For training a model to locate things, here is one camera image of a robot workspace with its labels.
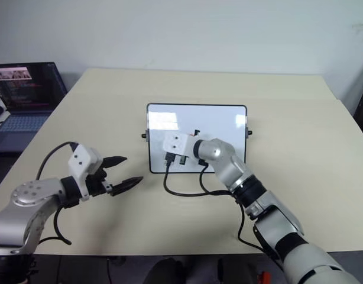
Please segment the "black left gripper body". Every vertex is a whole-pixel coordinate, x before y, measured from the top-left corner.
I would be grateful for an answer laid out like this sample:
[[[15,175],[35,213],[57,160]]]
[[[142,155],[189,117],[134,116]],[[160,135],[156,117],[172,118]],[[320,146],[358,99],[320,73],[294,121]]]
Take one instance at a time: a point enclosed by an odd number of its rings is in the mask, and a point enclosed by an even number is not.
[[[106,180],[107,173],[103,167],[99,167],[94,174],[86,177],[86,186],[90,196],[111,194],[113,186]]]

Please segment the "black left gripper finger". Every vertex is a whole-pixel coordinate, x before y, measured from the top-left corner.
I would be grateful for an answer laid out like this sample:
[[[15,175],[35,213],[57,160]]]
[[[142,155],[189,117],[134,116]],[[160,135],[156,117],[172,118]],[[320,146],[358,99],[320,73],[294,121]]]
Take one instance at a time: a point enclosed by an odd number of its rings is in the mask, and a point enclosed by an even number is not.
[[[105,157],[103,159],[103,168],[107,169],[110,167],[115,167],[119,165],[120,163],[126,161],[127,158],[123,156],[111,156],[111,157]]]
[[[120,184],[113,186],[109,194],[110,196],[122,194],[137,186],[142,180],[142,176],[131,177],[129,179],[123,180]]]

